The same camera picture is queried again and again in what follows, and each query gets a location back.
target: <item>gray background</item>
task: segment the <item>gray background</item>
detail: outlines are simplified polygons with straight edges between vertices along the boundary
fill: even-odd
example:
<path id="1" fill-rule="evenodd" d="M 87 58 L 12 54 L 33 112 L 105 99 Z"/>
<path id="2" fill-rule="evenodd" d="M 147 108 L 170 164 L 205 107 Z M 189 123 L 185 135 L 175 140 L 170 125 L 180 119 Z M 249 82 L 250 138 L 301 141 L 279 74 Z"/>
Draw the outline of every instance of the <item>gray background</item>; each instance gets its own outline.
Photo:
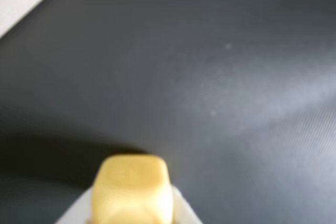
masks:
<path id="1" fill-rule="evenodd" d="M 0 40 L 0 222 L 53 223 L 113 153 L 205 223 L 336 221 L 336 0 L 45 0 Z"/>

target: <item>textured fabric surface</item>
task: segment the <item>textured fabric surface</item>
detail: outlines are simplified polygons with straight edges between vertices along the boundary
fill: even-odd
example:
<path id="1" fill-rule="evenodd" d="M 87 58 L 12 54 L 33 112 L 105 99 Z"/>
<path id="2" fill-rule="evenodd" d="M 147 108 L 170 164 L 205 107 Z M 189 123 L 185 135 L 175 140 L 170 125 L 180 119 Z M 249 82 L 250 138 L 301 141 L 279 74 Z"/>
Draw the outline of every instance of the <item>textured fabric surface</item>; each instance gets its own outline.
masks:
<path id="1" fill-rule="evenodd" d="M 334 223 L 335 13 L 46 0 L 0 40 L 0 171 L 84 189 L 104 157 L 145 151 L 203 223 Z"/>

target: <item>yellow object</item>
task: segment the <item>yellow object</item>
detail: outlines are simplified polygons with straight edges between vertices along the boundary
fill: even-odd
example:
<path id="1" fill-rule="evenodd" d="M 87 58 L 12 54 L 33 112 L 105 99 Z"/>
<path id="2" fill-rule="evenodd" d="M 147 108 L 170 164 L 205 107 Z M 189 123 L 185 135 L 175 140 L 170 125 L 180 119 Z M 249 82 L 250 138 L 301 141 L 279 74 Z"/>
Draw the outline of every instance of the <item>yellow object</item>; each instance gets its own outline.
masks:
<path id="1" fill-rule="evenodd" d="M 103 162 L 93 184 L 93 224 L 172 224 L 167 165 L 152 155 L 117 155 Z"/>

